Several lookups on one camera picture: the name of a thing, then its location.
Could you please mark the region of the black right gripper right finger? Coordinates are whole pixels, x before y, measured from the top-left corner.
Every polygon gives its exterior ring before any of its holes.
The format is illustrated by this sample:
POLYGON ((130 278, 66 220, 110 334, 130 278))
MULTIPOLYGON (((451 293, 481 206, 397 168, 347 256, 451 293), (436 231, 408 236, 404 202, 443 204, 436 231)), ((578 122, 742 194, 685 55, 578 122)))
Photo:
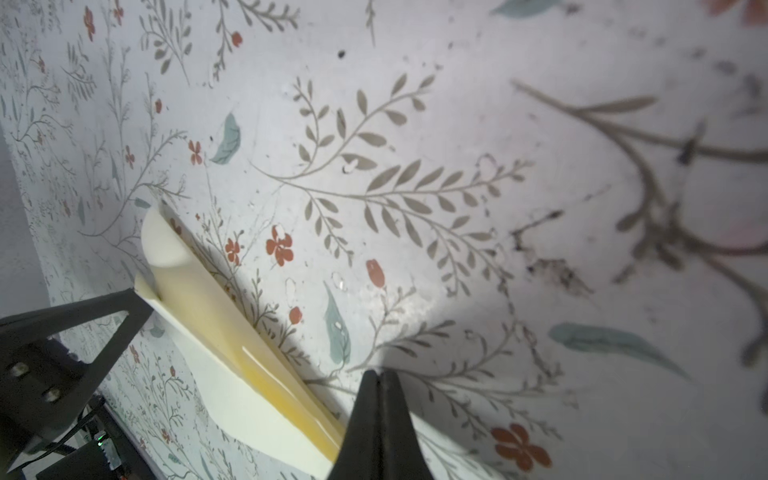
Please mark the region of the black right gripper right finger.
POLYGON ((433 480, 398 374, 379 376, 381 473, 386 480, 433 480))

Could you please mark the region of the cream square paper sheet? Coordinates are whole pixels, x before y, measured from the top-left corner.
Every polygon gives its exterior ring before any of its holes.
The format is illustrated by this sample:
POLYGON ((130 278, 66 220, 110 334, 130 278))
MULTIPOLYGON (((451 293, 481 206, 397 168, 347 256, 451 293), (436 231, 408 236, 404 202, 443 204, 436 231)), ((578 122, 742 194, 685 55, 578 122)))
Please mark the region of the cream square paper sheet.
POLYGON ((136 294, 170 325, 209 416, 249 447, 326 478, 343 441, 341 423, 155 207, 143 220, 141 245, 152 278, 136 277, 136 294))

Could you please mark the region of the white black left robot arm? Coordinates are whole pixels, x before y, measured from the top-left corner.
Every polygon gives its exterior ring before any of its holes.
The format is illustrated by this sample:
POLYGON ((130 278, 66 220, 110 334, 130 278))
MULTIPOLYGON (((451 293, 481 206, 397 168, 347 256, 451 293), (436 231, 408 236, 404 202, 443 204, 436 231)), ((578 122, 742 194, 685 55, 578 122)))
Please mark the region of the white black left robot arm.
POLYGON ((26 463, 51 454, 59 460, 41 479, 122 479, 113 467, 108 433, 80 448, 69 440, 105 412, 96 391, 152 315, 132 290, 5 317, 1 321, 1 476, 21 479, 26 463), (106 345, 90 362, 76 359, 56 334, 94 320, 124 314, 106 345))

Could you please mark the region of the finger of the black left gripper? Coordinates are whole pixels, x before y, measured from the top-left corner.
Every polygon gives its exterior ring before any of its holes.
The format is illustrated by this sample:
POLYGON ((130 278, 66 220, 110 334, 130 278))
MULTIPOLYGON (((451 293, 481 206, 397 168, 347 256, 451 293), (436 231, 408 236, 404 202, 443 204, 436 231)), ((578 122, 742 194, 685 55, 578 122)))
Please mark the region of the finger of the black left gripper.
POLYGON ((10 456, 52 444, 87 406, 152 315, 132 289, 20 313, 1 320, 1 443, 10 456), (117 330, 90 362, 55 336, 123 313, 117 330))

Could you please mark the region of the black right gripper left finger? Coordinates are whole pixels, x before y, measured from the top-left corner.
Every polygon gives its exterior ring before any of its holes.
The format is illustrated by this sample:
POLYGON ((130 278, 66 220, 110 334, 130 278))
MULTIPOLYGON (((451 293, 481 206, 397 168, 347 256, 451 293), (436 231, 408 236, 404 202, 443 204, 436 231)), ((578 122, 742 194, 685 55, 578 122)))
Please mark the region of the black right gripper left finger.
POLYGON ((363 374, 344 440, 328 480, 380 478, 379 376, 363 374))

